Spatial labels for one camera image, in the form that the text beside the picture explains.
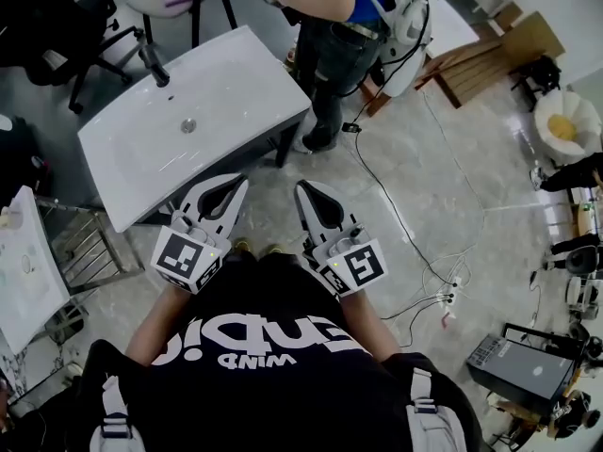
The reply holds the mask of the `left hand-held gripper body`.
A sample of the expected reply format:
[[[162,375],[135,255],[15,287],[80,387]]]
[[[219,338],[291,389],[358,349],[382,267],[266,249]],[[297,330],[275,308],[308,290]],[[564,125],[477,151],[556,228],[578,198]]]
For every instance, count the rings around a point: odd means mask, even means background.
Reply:
[[[224,219],[200,222],[183,212],[162,226],[151,259],[161,278],[197,295],[218,273],[231,249],[231,225]]]

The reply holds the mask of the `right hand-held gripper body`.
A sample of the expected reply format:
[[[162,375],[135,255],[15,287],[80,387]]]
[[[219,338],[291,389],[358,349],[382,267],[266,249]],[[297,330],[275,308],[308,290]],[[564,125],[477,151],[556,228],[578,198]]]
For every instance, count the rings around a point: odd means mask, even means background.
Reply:
[[[387,276],[383,251],[365,225],[349,214],[342,229],[325,229],[325,242],[305,248],[305,259],[323,284],[338,298],[365,289]]]

